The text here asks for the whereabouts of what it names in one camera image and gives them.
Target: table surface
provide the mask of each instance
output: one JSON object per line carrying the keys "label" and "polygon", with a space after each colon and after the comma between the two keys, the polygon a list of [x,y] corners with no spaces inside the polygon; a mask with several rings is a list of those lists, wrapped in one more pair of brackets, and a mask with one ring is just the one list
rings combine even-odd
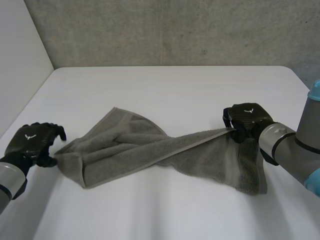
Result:
{"label": "table surface", "polygon": [[[224,127],[223,109],[261,104],[296,130],[308,89],[281,66],[68,67],[55,70],[0,139],[19,127],[63,125],[67,141],[112,107],[142,115],[169,136]],[[53,154],[65,143],[56,140]],[[266,195],[249,196],[172,167],[151,166],[93,189],[55,168],[33,167],[26,192],[0,218],[1,239],[320,239],[320,199],[264,163]]]}

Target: towel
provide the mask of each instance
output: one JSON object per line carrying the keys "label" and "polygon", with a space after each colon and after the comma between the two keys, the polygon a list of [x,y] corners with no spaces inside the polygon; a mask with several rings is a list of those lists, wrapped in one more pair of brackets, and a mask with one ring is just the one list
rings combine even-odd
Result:
{"label": "towel", "polygon": [[114,107],[55,157],[60,171],[83,188],[158,164],[213,179],[246,194],[265,194],[266,177],[257,143],[246,139],[238,144],[231,139],[232,131],[222,128],[170,137],[143,116]]}

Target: metal cylinder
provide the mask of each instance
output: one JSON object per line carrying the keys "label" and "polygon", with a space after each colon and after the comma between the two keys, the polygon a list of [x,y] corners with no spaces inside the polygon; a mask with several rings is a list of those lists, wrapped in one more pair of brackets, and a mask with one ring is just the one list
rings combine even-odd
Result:
{"label": "metal cylinder", "polygon": [[296,138],[301,143],[320,151],[320,101],[307,98]]}
{"label": "metal cylinder", "polygon": [[301,184],[320,168],[320,154],[308,151],[295,142],[295,135],[283,139],[275,149],[274,160]]}

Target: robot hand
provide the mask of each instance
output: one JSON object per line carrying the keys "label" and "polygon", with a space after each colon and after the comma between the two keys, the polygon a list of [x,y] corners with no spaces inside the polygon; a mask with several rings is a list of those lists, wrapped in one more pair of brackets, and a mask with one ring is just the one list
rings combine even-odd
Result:
{"label": "robot hand", "polygon": [[[235,104],[223,110],[222,117],[227,128],[231,124],[236,131],[231,137],[236,143],[242,143],[246,138],[254,138],[259,142],[261,132],[269,125],[274,124],[272,117],[257,103]],[[263,158],[270,164],[279,164],[265,151],[260,149]]]}
{"label": "robot hand", "polygon": [[57,136],[67,139],[64,128],[52,123],[24,125],[15,133],[0,159],[0,213],[25,191],[32,166],[57,165],[57,160],[49,156],[49,147]]}
{"label": "robot hand", "polygon": [[54,144],[57,136],[62,141],[67,140],[65,130],[62,126],[52,123],[33,123],[24,125],[16,132],[5,155],[10,153],[21,153],[31,160],[32,166],[53,167],[57,160],[49,156],[49,147]]}

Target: robotic hand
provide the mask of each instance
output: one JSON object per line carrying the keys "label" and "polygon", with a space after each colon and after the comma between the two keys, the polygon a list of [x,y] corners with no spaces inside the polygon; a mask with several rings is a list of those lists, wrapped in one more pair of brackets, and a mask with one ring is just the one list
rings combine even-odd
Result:
{"label": "robotic hand", "polygon": [[57,136],[67,140],[64,128],[52,123],[24,125],[15,133],[0,159],[0,214],[11,199],[25,191],[26,176],[32,166],[57,165],[57,160],[49,156],[49,147]]}
{"label": "robotic hand", "polygon": [[235,142],[256,139],[266,162],[280,165],[320,197],[320,97],[316,101],[309,96],[297,132],[274,122],[257,103],[225,108],[222,119],[227,128],[232,124],[236,129],[231,133]]}

